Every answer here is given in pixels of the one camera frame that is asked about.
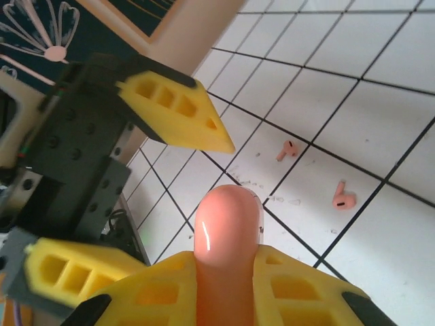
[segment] white tile floor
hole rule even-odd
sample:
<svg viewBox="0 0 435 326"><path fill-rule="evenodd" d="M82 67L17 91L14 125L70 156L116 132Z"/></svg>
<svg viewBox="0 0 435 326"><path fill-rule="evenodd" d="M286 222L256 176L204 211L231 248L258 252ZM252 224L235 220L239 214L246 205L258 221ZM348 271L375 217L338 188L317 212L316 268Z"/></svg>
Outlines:
<svg viewBox="0 0 435 326"><path fill-rule="evenodd" d="M237 147L146 141L124 194L152 262L192 250L221 184L264 201L264 243L363 288L399 325L435 311L435 1L251 0L196 72ZM297 158L278 163L282 142ZM347 181L358 204L336 211Z"/></svg>

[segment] pink wireless earbud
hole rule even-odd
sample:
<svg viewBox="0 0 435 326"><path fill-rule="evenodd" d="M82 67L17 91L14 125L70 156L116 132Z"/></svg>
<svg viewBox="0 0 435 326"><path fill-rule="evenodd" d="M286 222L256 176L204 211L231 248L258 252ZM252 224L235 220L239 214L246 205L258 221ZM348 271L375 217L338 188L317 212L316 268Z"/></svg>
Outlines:
<svg viewBox="0 0 435 326"><path fill-rule="evenodd" d="M356 195L345 194L345 186L346 183L340 181L337 185L334 198L332 199L332 205L340 211L352 209L356 205Z"/></svg>
<svg viewBox="0 0 435 326"><path fill-rule="evenodd" d="M298 147L292 141L285 141L283 145L283 150L277 156L277 161L280 162L284 159L286 155L289 156L297 156L298 155Z"/></svg>

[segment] white line drawing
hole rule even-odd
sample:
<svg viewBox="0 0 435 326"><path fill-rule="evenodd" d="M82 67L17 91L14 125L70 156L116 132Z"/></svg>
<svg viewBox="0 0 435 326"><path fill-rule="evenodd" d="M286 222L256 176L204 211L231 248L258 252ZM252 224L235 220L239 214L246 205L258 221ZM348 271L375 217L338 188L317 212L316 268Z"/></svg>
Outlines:
<svg viewBox="0 0 435 326"><path fill-rule="evenodd" d="M0 22L0 44L52 62L68 63L67 49L80 20L80 12L62 1L57 13L51 0L11 0L3 6L10 25ZM51 19L41 20L49 13Z"/></svg>
<svg viewBox="0 0 435 326"><path fill-rule="evenodd" d="M34 78L39 79L41 82L46 83L47 85L54 85L54 81L52 81L51 79L48 79L47 77L44 77L43 75L37 73L36 71L33 71L32 69L27 68L26 66L20 64L19 62L16 62L14 59L10 58L9 56L0 54L0 59L3 59L4 61L10 63L11 65L14 65L18 69L28 73L30 76L33 76Z"/></svg>
<svg viewBox="0 0 435 326"><path fill-rule="evenodd" d="M7 73L9 76L12 76L12 78L14 78L14 79L16 79L17 76L18 76L18 73L16 72L16 69L11 68L11 67L9 67L7 65L3 65L1 67L1 71L4 72L4 73Z"/></svg>

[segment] pink earbud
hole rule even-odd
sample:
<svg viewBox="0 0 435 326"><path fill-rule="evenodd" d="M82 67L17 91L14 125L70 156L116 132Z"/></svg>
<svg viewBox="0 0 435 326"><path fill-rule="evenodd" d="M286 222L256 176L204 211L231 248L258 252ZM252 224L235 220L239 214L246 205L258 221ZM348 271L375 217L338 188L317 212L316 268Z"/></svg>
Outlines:
<svg viewBox="0 0 435 326"><path fill-rule="evenodd" d="M355 194L345 194L346 183L340 181L335 191L334 199L332 199L332 205L340 211L345 209L352 209L356 205Z"/></svg>
<svg viewBox="0 0 435 326"><path fill-rule="evenodd" d="M297 156L298 155L298 147L295 143L291 141L285 141L283 145L283 150L277 156L277 161L280 162L284 159L286 155Z"/></svg>

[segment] yellow 3d-printed part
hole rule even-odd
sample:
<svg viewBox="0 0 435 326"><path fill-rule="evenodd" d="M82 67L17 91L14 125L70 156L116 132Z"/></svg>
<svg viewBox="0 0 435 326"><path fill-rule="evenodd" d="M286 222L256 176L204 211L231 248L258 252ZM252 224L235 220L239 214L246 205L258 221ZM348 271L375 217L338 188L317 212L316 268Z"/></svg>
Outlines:
<svg viewBox="0 0 435 326"><path fill-rule="evenodd" d="M254 301L260 326L364 326L342 298L359 288L282 252L260 246L254 262Z"/></svg>
<svg viewBox="0 0 435 326"><path fill-rule="evenodd" d="M145 268L115 248L40 238L24 263L32 292L75 308L96 291Z"/></svg>
<svg viewBox="0 0 435 326"><path fill-rule="evenodd" d="M204 86L189 88L146 71L118 82L120 97L168 145L233 153L234 144Z"/></svg>
<svg viewBox="0 0 435 326"><path fill-rule="evenodd" d="M196 266L185 251L101 290L110 305L95 326L193 326Z"/></svg>

